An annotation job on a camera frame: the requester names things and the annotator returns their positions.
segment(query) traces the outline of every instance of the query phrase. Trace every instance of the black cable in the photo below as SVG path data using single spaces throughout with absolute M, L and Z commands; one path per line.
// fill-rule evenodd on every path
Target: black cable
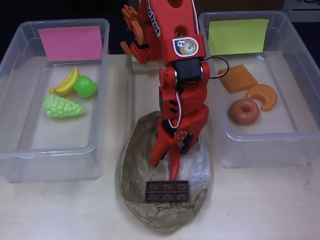
M 320 0 L 304 0 L 304 2 L 307 4 L 317 3 L 320 6 Z
M 229 72 L 229 69 L 230 69 L 230 66 L 229 66 L 229 63 L 228 63 L 227 59 L 225 59 L 223 56 L 215 56 L 215 55 L 214 55 L 214 56 L 211 56 L 211 57 L 202 59 L 201 62 L 208 61 L 209 59 L 213 59 L 213 58 L 223 60 L 223 61 L 226 63 L 226 70 L 225 70 L 225 72 L 222 73 L 222 74 L 219 74 L 219 75 L 216 75 L 216 76 L 210 76 L 210 79 L 219 79 L 219 78 L 222 78 L 223 76 L 225 76 L 225 75 Z

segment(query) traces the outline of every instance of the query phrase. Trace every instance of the white table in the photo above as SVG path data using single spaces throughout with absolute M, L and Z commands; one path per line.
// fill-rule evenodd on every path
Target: white table
M 133 76 L 130 66 L 129 56 L 109 57 L 111 101 L 105 106 L 109 122 L 102 175 L 93 180 L 26 183 L 0 178 L 0 240 L 320 238 L 320 163 L 225 168 L 211 148 L 211 184 L 196 218 L 170 235 L 140 223 L 120 196 L 118 160 L 135 121 L 158 109 L 159 82 L 156 75 Z

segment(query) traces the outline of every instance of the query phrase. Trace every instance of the toy banana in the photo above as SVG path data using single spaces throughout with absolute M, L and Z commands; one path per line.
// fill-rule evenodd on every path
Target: toy banana
M 64 96 L 71 93 L 74 89 L 76 80 L 80 76 L 79 69 L 75 66 L 72 72 L 55 88 L 50 88 L 50 94 Z

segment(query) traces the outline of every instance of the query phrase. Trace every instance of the toy apple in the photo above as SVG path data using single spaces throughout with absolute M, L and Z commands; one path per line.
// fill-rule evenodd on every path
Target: toy apple
M 79 96 L 86 99 L 96 93 L 98 86 L 89 77 L 81 75 L 75 81 L 73 89 L 77 94 L 79 94 Z

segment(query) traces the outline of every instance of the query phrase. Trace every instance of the crumpled paper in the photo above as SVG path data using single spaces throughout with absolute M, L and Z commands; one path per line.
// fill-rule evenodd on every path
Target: crumpled paper
M 190 222 L 205 202 L 210 181 L 210 155 L 200 140 L 181 157 L 177 180 L 188 180 L 188 202 L 146 202 L 147 181 L 167 181 L 167 157 L 154 168 L 150 156 L 157 138 L 159 112 L 139 119 L 122 149 L 120 158 L 120 193 L 132 212 L 142 223 L 161 233 L 171 233 Z

